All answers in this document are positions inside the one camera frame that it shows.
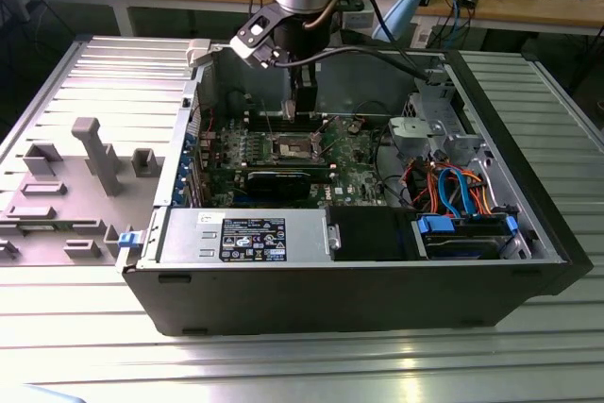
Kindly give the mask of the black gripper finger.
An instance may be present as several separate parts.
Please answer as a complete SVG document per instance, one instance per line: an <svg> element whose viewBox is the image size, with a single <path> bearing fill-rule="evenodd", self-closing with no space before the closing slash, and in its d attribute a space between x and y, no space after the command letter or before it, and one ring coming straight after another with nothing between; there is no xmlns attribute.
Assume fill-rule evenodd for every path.
<svg viewBox="0 0 604 403"><path fill-rule="evenodd" d="M292 100L296 114L315 112L318 85L316 66L302 65L289 70Z"/></svg>

